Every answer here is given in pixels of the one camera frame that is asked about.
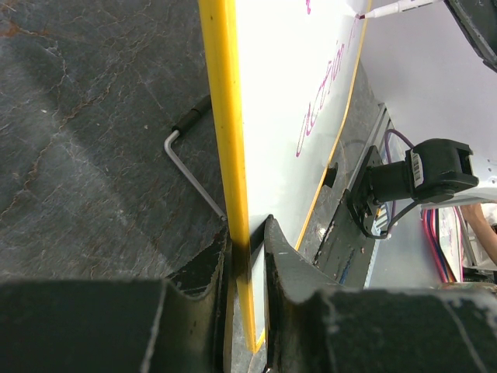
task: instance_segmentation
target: black wire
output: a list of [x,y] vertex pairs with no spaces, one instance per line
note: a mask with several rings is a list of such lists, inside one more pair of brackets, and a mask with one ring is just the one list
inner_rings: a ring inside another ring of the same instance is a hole
[[390,230],[393,228],[395,223],[399,221],[404,215],[406,215],[410,210],[412,210],[414,207],[418,206],[421,203],[420,200],[415,200],[412,203],[410,203],[407,207],[405,207],[401,212],[396,214],[391,220],[390,223],[388,223],[388,227],[386,231],[382,231],[380,235],[371,235],[370,237],[372,239],[386,239],[388,237],[388,234],[390,233]]

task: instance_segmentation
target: whiteboard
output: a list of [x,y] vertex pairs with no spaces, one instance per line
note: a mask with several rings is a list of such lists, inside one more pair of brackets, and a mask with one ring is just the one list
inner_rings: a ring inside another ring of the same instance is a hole
[[345,121],[367,0],[199,0],[224,199],[247,347],[264,341],[273,214],[298,249]]
[[[298,249],[345,120],[366,0],[237,0],[248,224],[269,214]],[[264,263],[251,258],[255,331]]]

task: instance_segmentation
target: metal bracket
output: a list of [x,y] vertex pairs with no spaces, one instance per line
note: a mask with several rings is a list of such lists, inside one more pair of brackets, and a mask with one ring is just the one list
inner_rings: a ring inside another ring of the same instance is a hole
[[198,104],[194,106],[178,123],[172,128],[172,133],[164,141],[164,150],[169,158],[178,167],[179,171],[190,181],[190,183],[195,187],[195,189],[200,193],[203,199],[212,207],[214,212],[221,218],[222,221],[226,221],[226,214],[221,210],[221,208],[212,199],[209,193],[200,185],[199,181],[195,176],[188,170],[188,168],[181,162],[181,159],[172,150],[172,143],[181,135],[185,134],[194,124],[198,123],[198,120],[202,115],[211,108],[210,96],[204,97]]

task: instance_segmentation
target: metal rod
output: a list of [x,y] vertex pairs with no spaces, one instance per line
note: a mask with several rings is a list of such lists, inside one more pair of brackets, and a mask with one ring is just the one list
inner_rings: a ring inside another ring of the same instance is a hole
[[164,141],[164,150],[169,158],[178,166],[179,171],[192,183],[195,189],[200,193],[203,199],[212,207],[214,212],[221,218],[222,221],[225,221],[226,214],[221,210],[219,206],[217,206],[216,202],[211,198],[209,193],[200,185],[195,176],[186,168],[186,166],[181,162],[181,159],[178,158],[176,153],[172,150],[172,143],[179,137],[179,131],[173,131],[172,134],[169,135],[168,138]]

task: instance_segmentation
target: purple handwriting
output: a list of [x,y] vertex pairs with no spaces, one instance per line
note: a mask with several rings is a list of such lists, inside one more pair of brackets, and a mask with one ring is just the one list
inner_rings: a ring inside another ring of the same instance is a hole
[[302,147],[304,146],[304,140],[306,137],[308,137],[311,134],[312,129],[316,124],[316,120],[318,119],[318,116],[323,106],[325,105],[326,96],[329,95],[331,91],[332,83],[335,81],[336,77],[340,73],[342,67],[342,60],[345,54],[345,49],[347,52],[349,51],[350,44],[356,36],[357,20],[358,19],[354,20],[352,29],[350,30],[349,42],[347,46],[345,46],[344,43],[341,43],[339,45],[339,42],[338,41],[336,42],[337,50],[335,56],[333,57],[333,59],[328,61],[328,65],[326,66],[325,76],[322,79],[321,84],[319,85],[318,93],[316,94],[314,102],[313,103],[309,102],[308,111],[304,115],[304,121],[302,122],[301,136],[299,137],[297,143],[297,151],[295,153],[296,157],[299,157],[301,155]]

